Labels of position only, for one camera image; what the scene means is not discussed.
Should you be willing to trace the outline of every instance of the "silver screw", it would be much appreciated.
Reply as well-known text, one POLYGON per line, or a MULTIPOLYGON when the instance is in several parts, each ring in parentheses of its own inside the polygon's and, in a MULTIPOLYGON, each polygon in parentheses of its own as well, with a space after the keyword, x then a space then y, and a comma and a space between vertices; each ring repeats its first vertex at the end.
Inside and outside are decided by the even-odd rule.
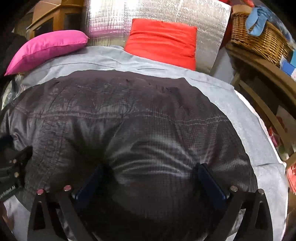
POLYGON ((236 192, 238 190, 238 188, 236 186, 231 186, 230 190, 233 191, 233 192, 236 192))
POLYGON ((37 194, 38 195, 42 195, 44 193, 44 190, 43 189, 39 189, 38 191, 37 191, 37 194))
POLYGON ((264 190, 263 190, 262 188, 259 188, 259 189, 258 189, 258 192, 259 192, 260 194, 264 194, 264 190))
POLYGON ((72 189, 72 187, 70 186, 70 185, 66 185, 66 186, 64 186, 64 191, 65 192, 68 192, 68 191, 70 191, 72 189))

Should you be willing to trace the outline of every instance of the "pink object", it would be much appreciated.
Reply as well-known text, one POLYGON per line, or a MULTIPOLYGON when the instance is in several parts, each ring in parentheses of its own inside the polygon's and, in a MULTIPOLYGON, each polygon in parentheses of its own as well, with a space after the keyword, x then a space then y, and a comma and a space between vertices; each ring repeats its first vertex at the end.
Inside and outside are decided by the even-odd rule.
POLYGON ((39 35, 26 42, 12 58, 6 73, 23 73, 45 61, 83 48, 88 37, 81 31, 61 30, 39 35))

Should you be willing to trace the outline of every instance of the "red cushion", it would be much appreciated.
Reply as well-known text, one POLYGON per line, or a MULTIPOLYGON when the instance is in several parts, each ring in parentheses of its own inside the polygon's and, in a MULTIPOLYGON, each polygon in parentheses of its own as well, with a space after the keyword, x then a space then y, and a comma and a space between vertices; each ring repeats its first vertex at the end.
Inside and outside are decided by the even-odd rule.
POLYGON ((195 70, 197 27, 133 19, 124 50, 130 54, 195 70))

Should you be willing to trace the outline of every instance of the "black garment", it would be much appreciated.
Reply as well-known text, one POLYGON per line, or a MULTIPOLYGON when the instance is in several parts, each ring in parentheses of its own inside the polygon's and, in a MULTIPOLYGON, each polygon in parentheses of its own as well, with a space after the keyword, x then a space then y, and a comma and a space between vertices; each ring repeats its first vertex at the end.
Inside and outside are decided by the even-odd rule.
POLYGON ((83 215, 103 240, 204 235, 215 216, 194 181, 200 163, 226 187, 257 189, 231 122, 184 78, 77 71, 23 92, 0 124, 17 149, 33 146, 17 196, 29 210, 37 189, 78 187, 98 163, 110 168, 106 195, 83 215))

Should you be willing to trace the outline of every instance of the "foil insulation sheet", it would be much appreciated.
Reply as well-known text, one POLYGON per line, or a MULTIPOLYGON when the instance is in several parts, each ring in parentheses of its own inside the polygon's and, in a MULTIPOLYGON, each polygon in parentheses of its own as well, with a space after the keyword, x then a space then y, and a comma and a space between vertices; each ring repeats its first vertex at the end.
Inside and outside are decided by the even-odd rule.
POLYGON ((133 18, 197 26, 196 67, 209 73, 219 51, 231 7, 218 0, 86 0, 90 45, 124 47, 133 18))

